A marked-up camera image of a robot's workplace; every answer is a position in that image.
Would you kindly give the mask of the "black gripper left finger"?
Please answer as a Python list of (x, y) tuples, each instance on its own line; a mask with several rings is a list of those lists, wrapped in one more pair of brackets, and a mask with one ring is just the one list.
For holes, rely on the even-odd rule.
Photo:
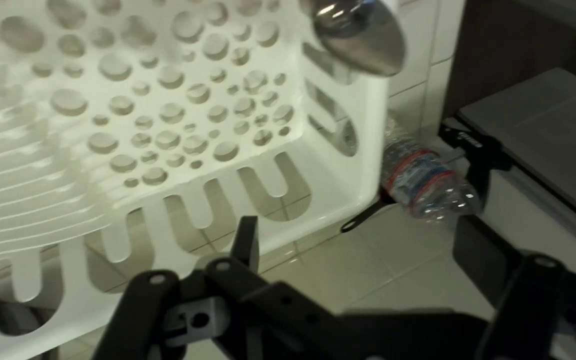
[(230, 256), (241, 260), (250, 270), (259, 268), (260, 245), (259, 245), (259, 218), (257, 216), (241, 218), (238, 230), (230, 247)]

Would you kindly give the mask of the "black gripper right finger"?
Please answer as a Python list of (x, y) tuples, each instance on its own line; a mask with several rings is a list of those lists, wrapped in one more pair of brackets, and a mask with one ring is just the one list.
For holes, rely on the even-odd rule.
[(497, 306), (523, 251), (479, 216), (463, 216), (457, 224), (453, 258), (476, 290)]

